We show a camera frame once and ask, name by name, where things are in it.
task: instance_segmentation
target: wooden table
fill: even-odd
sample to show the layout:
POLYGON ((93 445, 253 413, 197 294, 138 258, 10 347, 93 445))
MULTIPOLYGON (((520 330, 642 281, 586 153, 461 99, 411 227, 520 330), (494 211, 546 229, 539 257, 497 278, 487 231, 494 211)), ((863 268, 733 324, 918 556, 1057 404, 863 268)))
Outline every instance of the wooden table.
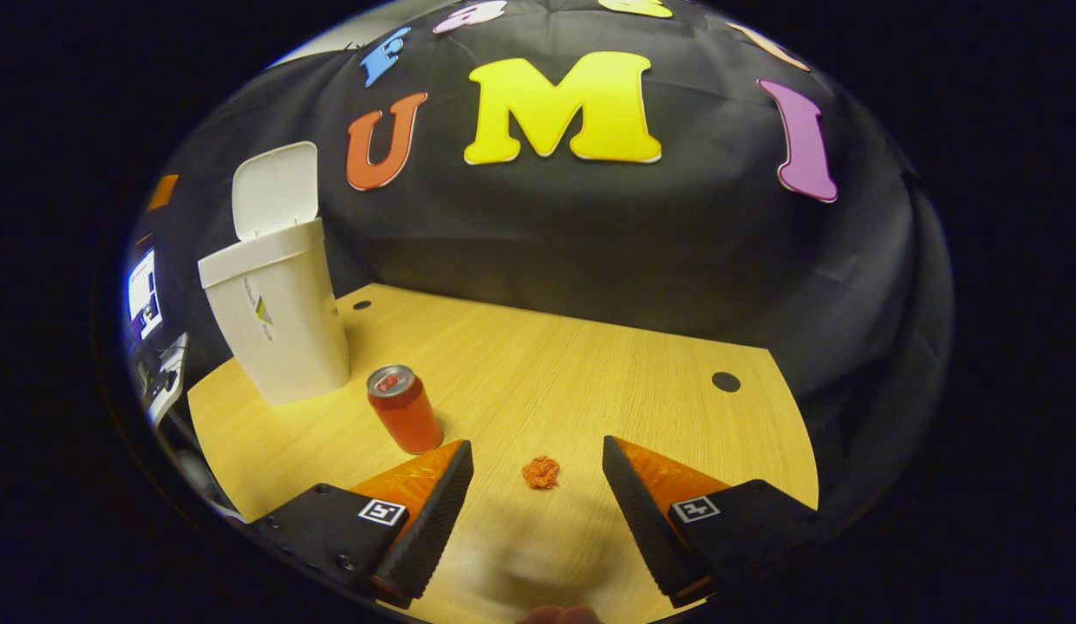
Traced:
POLYGON ((315 483, 351 487, 407 462, 364 383, 386 364, 413 368, 445 442, 471 440, 476 474, 411 615, 502 624, 542 604, 589 604, 612 624, 675 613, 606 483, 604 435, 819 506, 810 441, 768 351, 379 284, 338 307, 346 386, 275 408, 230 359, 189 391, 189 410, 213 473, 252 522, 315 483), (714 372, 740 388, 717 388, 714 372), (529 490, 522 466, 542 454, 561 463, 561 485, 529 490))

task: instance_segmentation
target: orange letter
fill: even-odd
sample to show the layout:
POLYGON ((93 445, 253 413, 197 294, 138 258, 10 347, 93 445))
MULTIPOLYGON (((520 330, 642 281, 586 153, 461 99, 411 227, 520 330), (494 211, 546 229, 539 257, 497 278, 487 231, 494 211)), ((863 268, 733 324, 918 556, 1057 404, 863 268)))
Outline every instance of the orange letter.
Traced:
POLYGON ((349 127, 349 155, 344 165, 344 174, 349 185, 357 190, 376 189, 394 181, 395 175, 402 171, 410 155, 410 139, 414 131, 414 114, 417 107, 426 101, 426 94, 411 94, 391 104, 391 114, 395 115, 395 130, 391 131, 391 152, 383 162, 368 162, 368 146, 372 144, 372 127, 383 117, 380 111, 372 111, 356 119, 349 127))

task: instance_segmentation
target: monitor screen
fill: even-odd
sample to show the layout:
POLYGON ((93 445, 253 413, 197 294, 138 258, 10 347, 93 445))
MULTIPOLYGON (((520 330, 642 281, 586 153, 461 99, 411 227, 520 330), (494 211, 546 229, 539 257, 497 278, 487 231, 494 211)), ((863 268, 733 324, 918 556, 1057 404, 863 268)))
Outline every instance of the monitor screen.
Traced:
POLYGON ((160 303, 156 297, 156 271, 154 271, 154 250, 148 250, 129 273, 129 318, 133 332, 144 340, 164 321, 160 303))

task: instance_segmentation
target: pink letter i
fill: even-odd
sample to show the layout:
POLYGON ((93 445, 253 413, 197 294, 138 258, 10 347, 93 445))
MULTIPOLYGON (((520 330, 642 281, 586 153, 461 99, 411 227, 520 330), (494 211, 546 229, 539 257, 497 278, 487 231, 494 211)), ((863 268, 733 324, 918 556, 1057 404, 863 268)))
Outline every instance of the pink letter i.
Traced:
POLYGON ((826 165, 826 147, 819 130, 822 111, 815 102, 796 94, 792 88, 768 80, 756 81, 776 100, 776 108, 783 119, 783 134, 788 140, 788 158, 776 170, 776 176, 785 189, 817 198, 830 203, 838 198, 838 188, 831 181, 826 165))

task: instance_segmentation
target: trash bin lid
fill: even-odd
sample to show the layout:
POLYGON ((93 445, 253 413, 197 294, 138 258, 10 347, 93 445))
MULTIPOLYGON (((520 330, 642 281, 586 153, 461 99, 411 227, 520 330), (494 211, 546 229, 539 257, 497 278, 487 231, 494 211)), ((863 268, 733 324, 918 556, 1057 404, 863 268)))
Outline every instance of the trash bin lid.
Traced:
POLYGON ((243 241, 318 216, 318 146, 301 141, 241 162, 233 173, 233 229, 243 241))

